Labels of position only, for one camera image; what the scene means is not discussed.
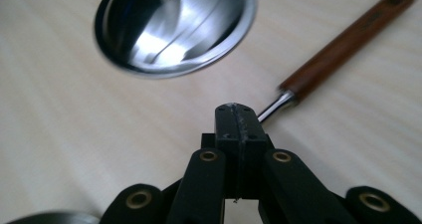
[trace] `black plastic part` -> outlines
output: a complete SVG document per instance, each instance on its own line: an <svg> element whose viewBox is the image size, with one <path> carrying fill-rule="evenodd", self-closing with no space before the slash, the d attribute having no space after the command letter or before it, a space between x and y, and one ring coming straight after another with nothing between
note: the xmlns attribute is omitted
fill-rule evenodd
<svg viewBox="0 0 422 224"><path fill-rule="evenodd" d="M357 223L294 153L268 151L263 173L289 223Z"/></svg>
<svg viewBox="0 0 422 224"><path fill-rule="evenodd" d="M360 186L347 191L345 200L359 223L420 224L421 221L386 193Z"/></svg>
<svg viewBox="0 0 422 224"><path fill-rule="evenodd" d="M258 199L264 224L421 224L377 189L352 188L345 199L328 191L294 153L274 149L251 109L227 104L215 116L215 133L202 134L202 149L192 154L181 180L162 192L143 184L125 189L101 224L221 224L224 199L231 198ZM145 191L148 205L127 205L130 195Z"/></svg>
<svg viewBox="0 0 422 224"><path fill-rule="evenodd" d="M106 210L100 224L156 224L163 201L156 187L136 184L126 188Z"/></svg>
<svg viewBox="0 0 422 224"><path fill-rule="evenodd" d="M226 158L215 148L194 152L168 214L168 224L216 224L224 217Z"/></svg>
<svg viewBox="0 0 422 224"><path fill-rule="evenodd" d="M7 224L98 224L99 219L77 212L48 212L21 218Z"/></svg>
<svg viewBox="0 0 422 224"><path fill-rule="evenodd" d="M215 147L227 157L226 198L259 198L268 137L255 112L243 105L215 109Z"/></svg>

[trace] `light wood surface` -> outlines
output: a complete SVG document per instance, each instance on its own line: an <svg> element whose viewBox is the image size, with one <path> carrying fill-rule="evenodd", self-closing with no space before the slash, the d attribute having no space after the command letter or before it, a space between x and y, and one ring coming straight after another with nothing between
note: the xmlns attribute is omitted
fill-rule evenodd
<svg viewBox="0 0 422 224"><path fill-rule="evenodd" d="M277 85L378 0L259 0L217 64L146 80L97 48L101 0L0 0L0 223L52 210L101 216L127 186L180 178L214 109L260 112ZM381 189L422 218L422 1L300 106L264 124L331 191ZM260 223L227 202L225 223Z"/></svg>

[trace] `wooden table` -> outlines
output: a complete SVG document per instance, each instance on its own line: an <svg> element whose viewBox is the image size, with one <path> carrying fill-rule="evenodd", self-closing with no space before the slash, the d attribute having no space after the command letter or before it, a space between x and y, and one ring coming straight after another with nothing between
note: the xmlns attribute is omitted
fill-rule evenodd
<svg viewBox="0 0 422 224"><path fill-rule="evenodd" d="M100 53L101 0L0 0L0 222L51 210L101 216L127 186L180 178L225 103L256 112L277 85L378 0L259 0L217 64L147 80ZM422 218L422 0L297 108L264 124L331 191L369 185ZM260 223L227 202L225 223Z"/></svg>

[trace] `shiny metal bowl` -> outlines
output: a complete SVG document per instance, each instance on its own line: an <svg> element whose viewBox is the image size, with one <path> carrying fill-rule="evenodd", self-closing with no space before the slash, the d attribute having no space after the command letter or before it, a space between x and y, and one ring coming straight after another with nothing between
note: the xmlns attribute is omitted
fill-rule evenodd
<svg viewBox="0 0 422 224"><path fill-rule="evenodd" d="M121 68L150 78L215 63L247 34L257 0L103 0L95 30Z"/></svg>

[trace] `ladle handle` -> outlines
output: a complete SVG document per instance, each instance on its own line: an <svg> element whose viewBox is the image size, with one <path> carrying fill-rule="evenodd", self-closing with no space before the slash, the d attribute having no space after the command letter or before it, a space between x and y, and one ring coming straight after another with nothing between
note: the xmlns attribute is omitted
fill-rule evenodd
<svg viewBox="0 0 422 224"><path fill-rule="evenodd" d="M299 103L343 65L413 0L381 0L280 84Z"/></svg>

